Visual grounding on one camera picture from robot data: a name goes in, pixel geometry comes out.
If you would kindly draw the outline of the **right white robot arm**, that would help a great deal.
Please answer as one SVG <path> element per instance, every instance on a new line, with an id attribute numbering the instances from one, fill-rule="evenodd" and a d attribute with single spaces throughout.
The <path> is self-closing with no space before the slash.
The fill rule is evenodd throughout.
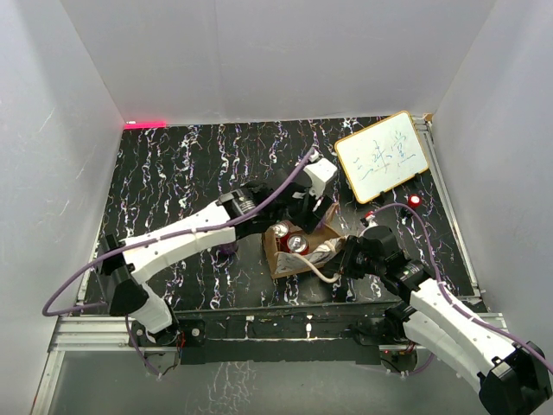
<path id="1" fill-rule="evenodd" d="M 394 342 L 428 349 L 460 375 L 490 414 L 531 414 L 552 397 L 543 352 L 520 344 L 484 322 L 435 279 L 421 261 L 407 257 L 385 226 L 348 236 L 325 265 L 336 276 L 376 276 L 401 299 L 385 312 L 385 333 Z"/>

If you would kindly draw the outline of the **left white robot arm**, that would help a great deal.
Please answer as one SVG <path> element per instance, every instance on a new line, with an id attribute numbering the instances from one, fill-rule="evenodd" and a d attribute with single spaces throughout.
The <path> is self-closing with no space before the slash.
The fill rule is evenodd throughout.
<path id="1" fill-rule="evenodd" d="M 283 220 L 312 233 L 330 207 L 329 183 L 301 174 L 263 207 L 272 187 L 248 182 L 198 213 L 154 232 L 126 240 L 105 236 L 99 244 L 104 260 L 95 272 L 109 315 L 135 319 L 156 345 L 175 342 L 180 332 L 178 320 L 168 301 L 150 289 L 149 280 L 183 259 L 263 233 Z"/>

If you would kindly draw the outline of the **purple Fanta can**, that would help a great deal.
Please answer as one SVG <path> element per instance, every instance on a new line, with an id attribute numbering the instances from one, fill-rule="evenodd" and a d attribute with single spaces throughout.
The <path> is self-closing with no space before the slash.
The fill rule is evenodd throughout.
<path id="1" fill-rule="evenodd" d="M 237 241 L 222 244 L 222 245 L 219 246 L 219 251 L 223 255 L 233 255 L 237 252 L 237 250 L 238 250 L 238 242 Z"/>

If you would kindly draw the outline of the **burlap canvas bag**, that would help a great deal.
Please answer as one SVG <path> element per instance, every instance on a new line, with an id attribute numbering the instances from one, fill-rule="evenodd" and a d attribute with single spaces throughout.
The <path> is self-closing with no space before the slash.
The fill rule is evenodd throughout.
<path id="1" fill-rule="evenodd" d="M 290 235 L 299 233 L 308 239 L 309 252 L 306 255 L 289 253 L 286 247 L 288 238 L 276 239 L 272 230 L 274 225 L 263 234 L 262 244 L 272 279 L 286 278 L 307 271 L 312 271 L 316 277 L 327 284 L 333 284 L 340 278 L 332 271 L 322 270 L 342 249 L 346 241 L 346 237 L 331 226 L 337 210 L 338 204 L 334 202 L 328 209 L 324 222 L 311 234 L 303 232 L 287 220 L 290 224 Z"/>

